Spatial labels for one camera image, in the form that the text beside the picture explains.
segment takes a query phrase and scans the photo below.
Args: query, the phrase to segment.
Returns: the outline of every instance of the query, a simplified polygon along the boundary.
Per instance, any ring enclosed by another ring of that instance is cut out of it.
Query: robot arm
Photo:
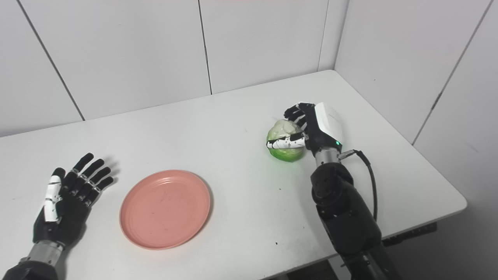
[[[354,188],[351,174],[341,160],[356,153],[367,165],[375,181],[370,163],[361,151],[342,152],[342,127],[338,114],[324,103],[299,103],[284,117],[303,128],[305,146],[315,157],[317,168],[311,175],[311,195],[318,215],[332,244],[342,257],[351,275],[359,280],[400,280],[382,245],[382,234],[361,195]],[[282,138],[268,141],[268,147],[292,147]]]

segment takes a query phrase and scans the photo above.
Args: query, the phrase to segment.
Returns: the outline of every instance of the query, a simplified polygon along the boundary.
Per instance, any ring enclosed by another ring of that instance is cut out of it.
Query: robotic hand
[[[303,132],[292,134],[266,143],[268,148],[297,148],[306,146],[317,163],[339,161],[343,139],[339,115],[324,103],[298,103],[285,110],[284,117],[295,122]],[[331,154],[335,158],[322,158]]]
[[[7,271],[3,280],[57,280],[55,265],[63,250],[80,238],[91,205],[100,192],[113,182],[111,169],[98,159],[83,171],[94,158],[88,153],[65,176],[62,168],[54,170],[45,195],[44,206],[33,226],[33,248],[26,258]]]
[[[324,103],[299,103],[287,109],[284,117],[303,129],[266,143],[268,148],[306,146],[316,160],[311,175],[311,196],[332,244],[344,260],[352,278],[358,280],[400,280],[401,276],[382,245],[376,223],[376,189],[370,162],[358,150],[342,151],[342,126],[338,114]],[[357,154],[367,165],[373,187],[374,210],[368,209],[353,187],[353,178],[341,160]]]

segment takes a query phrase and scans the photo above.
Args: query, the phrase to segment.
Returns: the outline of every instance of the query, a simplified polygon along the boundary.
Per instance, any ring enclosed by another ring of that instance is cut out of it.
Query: white finger joint cover
[[[45,214],[45,222],[56,222],[59,219],[55,204],[61,200],[59,191],[61,189],[61,179],[59,176],[53,175],[50,177],[50,182],[47,186],[45,194],[45,204],[43,211]]]

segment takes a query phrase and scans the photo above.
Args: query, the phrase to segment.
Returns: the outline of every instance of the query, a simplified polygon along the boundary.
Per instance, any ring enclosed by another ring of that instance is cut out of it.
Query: white table
[[[313,156],[307,152],[288,163],[265,147],[267,131],[299,101],[334,107],[343,119],[344,149],[361,149],[372,162],[385,237],[466,207],[358,92],[338,73],[323,71],[0,138],[0,272],[31,249],[32,225],[53,169],[70,169],[89,151],[118,171],[118,181],[93,206],[82,240],[65,260],[68,280],[256,280],[334,255],[311,199]],[[343,163],[371,207],[364,164],[357,157]],[[138,181],[165,169],[202,177],[213,207],[192,240],[149,251],[123,236],[119,209]]]

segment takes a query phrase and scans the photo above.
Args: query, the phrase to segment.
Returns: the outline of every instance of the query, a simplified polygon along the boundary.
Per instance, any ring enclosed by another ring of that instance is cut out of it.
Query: wall seam
[[[24,14],[24,17],[26,17],[26,20],[28,21],[29,23],[29,26],[31,27],[31,30],[33,30],[34,32],[34,35],[36,36],[36,39],[38,39],[38,42],[40,43],[43,51],[45,52],[45,55],[47,56],[48,60],[50,61],[50,64],[52,64],[52,67],[54,68],[55,70],[55,73],[57,73],[57,76],[59,77],[62,85],[64,86],[64,89],[66,90],[67,94],[69,95],[69,98],[71,99],[71,101],[73,102],[73,105],[74,107],[76,108],[76,110],[78,111],[78,114],[80,115],[81,117],[81,120],[84,121],[85,120],[85,117],[83,116],[83,114],[81,113],[81,110],[80,108],[78,107],[78,104],[76,104],[76,101],[74,100],[73,98],[73,95],[71,94],[71,92],[69,91],[69,88],[67,87],[66,85],[66,82],[64,81],[64,79],[62,78],[62,75],[61,73],[59,72],[59,70],[57,69],[57,66],[55,66],[55,63],[52,59],[52,57],[50,56],[50,54],[48,53],[48,50],[47,48],[45,47],[45,44],[43,44],[43,41],[41,40],[40,38],[40,35],[38,34],[38,32],[36,31],[36,29],[34,28],[34,25],[33,25],[33,22],[31,22],[31,19],[29,18],[26,10],[24,9],[24,7],[22,6],[21,4],[21,1],[20,0],[16,0],[17,1],[17,4],[19,4],[19,7],[21,8],[21,11],[22,13]]]
[[[204,43],[204,55],[206,56],[206,67],[208,68],[209,92],[211,93],[211,95],[213,95],[213,88],[211,86],[211,74],[209,73],[208,49],[206,48],[206,37],[204,35],[204,23],[202,22],[201,0],[197,0],[197,4],[199,5],[199,17],[201,18],[202,41]]]
[[[322,59],[323,38],[325,37],[325,28],[327,28],[327,17],[329,16],[329,5],[330,5],[330,0],[327,0],[327,8],[325,9],[325,21],[323,22],[322,43],[320,44],[320,52],[318,53],[318,65],[316,66],[316,72],[318,72],[318,69],[320,69],[320,60]]]
[[[411,143],[412,145],[415,145],[415,142],[417,141],[418,137],[420,136],[420,133],[422,132],[422,130],[424,129],[425,127],[425,124],[427,123],[427,121],[429,120],[429,117],[431,116],[432,114],[432,111],[434,110],[434,108],[436,107],[436,104],[439,102],[439,99],[441,98],[441,96],[443,95],[444,91],[446,90],[446,86],[448,85],[448,83],[450,82],[451,78],[453,77],[453,74],[455,73],[455,71],[457,70],[458,68],[458,65],[460,65],[460,61],[462,61],[462,58],[464,57],[465,53],[467,52],[467,49],[469,48],[472,40],[474,39],[474,36],[476,35],[477,33],[477,30],[479,29],[479,27],[481,26],[481,23],[483,23],[483,20],[484,18],[486,17],[486,14],[488,14],[488,11],[490,10],[490,7],[491,7],[491,4],[493,4],[493,1],[494,0],[491,0],[488,4],[488,6],[486,7],[486,9],[484,10],[484,13],[483,15],[481,16],[481,18],[479,19],[479,22],[477,23],[476,25],[476,28],[474,28],[474,32],[472,32],[472,35],[470,36],[469,38],[469,41],[467,42],[467,44],[465,45],[464,47],[464,50],[462,51],[462,53],[460,54],[460,57],[458,58],[457,62],[455,63],[455,66],[453,66],[453,69],[451,70],[450,72],[450,75],[448,76],[448,79],[446,80],[446,82],[444,83],[444,86],[443,88],[441,89],[441,92],[438,94],[438,96],[436,97],[436,100],[434,101],[434,103],[432,104],[431,106],[431,109],[429,110],[429,113],[427,114],[427,116],[425,117],[425,120],[424,122],[422,123],[422,126],[420,127],[420,129],[418,130],[418,133],[417,135],[415,136],[415,139],[413,139],[413,142]]]

